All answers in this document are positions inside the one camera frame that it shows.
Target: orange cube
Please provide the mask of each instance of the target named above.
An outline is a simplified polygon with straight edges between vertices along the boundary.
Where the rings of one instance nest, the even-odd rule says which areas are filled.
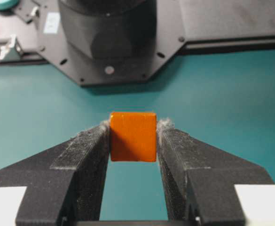
[[[112,161],[156,161],[156,114],[113,112],[110,150]]]

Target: white label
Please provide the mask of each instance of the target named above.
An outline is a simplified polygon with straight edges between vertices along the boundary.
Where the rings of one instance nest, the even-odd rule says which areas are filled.
[[[16,226],[15,219],[26,187],[0,187],[0,226]]]
[[[235,185],[246,226],[275,226],[275,185]]]
[[[60,24],[60,13],[50,12],[44,25],[44,34],[57,34]]]

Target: bolt hole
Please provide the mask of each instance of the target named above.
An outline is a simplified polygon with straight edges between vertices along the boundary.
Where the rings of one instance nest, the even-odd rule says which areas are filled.
[[[67,59],[62,60],[62,61],[60,62],[60,65],[64,65],[64,64],[66,64],[66,62],[67,62]]]
[[[157,56],[159,56],[160,58],[165,58],[165,55],[163,53],[161,53],[161,52],[158,52]]]

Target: teal table surface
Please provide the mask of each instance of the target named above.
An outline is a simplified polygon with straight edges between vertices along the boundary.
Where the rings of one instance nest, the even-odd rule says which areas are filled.
[[[177,56],[146,84],[80,88],[51,65],[0,66],[0,168],[97,125],[154,111],[275,180],[275,50]],[[101,220],[167,219],[157,163],[109,162]]]

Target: black cylinder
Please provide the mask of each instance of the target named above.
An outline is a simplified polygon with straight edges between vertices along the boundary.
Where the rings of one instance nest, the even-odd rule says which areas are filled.
[[[94,59],[130,57],[156,34],[156,0],[59,0],[66,38]]]

